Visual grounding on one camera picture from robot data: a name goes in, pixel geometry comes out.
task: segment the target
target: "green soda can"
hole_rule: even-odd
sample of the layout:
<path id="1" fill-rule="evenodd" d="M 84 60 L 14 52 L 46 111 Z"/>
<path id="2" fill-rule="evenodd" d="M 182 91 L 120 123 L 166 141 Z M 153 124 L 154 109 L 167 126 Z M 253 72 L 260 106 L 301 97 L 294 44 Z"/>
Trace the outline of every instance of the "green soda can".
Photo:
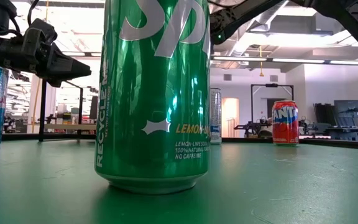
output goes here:
<path id="1" fill-rule="evenodd" d="M 169 194 L 209 166 L 207 0 L 107 0 L 95 170 L 120 189 Z"/>

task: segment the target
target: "can bottom rim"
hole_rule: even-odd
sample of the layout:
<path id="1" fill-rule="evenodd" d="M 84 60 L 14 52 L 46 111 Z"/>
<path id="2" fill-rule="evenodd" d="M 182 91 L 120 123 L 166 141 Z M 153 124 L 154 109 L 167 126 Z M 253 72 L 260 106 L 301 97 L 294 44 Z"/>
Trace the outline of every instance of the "can bottom rim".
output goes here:
<path id="1" fill-rule="evenodd" d="M 196 179 L 204 174 L 192 175 L 178 178 L 130 178 L 115 177 L 105 174 L 98 174 L 109 181 L 113 187 L 135 193 L 146 195 L 172 194 L 188 190 L 196 185 Z"/>
<path id="2" fill-rule="evenodd" d="M 292 147 L 297 147 L 299 145 L 299 143 L 274 143 L 276 146 L 292 146 Z"/>

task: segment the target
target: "doorway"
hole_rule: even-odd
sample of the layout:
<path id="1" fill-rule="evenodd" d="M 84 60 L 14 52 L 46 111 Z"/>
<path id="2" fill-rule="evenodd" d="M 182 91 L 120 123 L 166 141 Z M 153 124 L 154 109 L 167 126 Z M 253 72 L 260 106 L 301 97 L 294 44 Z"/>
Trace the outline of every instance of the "doorway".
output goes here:
<path id="1" fill-rule="evenodd" d="M 222 138 L 238 138 L 234 128 L 239 124 L 239 99 L 222 99 Z"/>
<path id="2" fill-rule="evenodd" d="M 267 99 L 267 118 L 272 117 L 272 110 L 273 110 L 274 103 L 277 101 L 282 101 L 282 100 L 285 100 L 285 99 Z"/>

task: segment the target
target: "monitor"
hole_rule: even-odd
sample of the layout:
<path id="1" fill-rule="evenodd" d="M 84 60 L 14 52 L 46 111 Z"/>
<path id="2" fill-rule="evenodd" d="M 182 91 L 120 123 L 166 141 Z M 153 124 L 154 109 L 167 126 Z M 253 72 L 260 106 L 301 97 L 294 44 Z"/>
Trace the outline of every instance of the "monitor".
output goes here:
<path id="1" fill-rule="evenodd" d="M 98 118 L 98 97 L 92 96 L 91 102 L 91 111 L 89 113 L 90 119 L 97 119 Z"/>
<path id="2" fill-rule="evenodd" d="M 358 100 L 335 100 L 334 104 L 338 118 L 358 118 Z"/>

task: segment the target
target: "pipe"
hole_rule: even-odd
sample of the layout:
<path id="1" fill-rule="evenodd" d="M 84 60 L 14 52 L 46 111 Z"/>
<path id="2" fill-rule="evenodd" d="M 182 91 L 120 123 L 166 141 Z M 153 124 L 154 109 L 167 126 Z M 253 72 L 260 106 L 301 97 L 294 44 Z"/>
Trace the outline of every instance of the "pipe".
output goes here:
<path id="1" fill-rule="evenodd" d="M 282 1 L 275 5 L 274 7 L 271 7 L 269 10 L 261 13 L 256 18 L 253 18 L 251 21 L 245 24 L 246 26 L 246 32 L 244 35 L 239 39 L 239 41 L 233 46 L 233 48 L 228 52 L 227 56 L 233 56 L 233 57 L 240 57 L 244 54 L 244 52 L 248 49 L 248 47 L 252 44 L 254 44 L 254 40 L 261 37 L 265 37 L 263 34 L 251 34 L 247 31 L 261 26 L 265 25 L 267 23 L 271 23 L 273 19 L 277 16 L 278 10 L 280 10 L 282 7 L 286 6 L 288 4 L 288 0 Z"/>

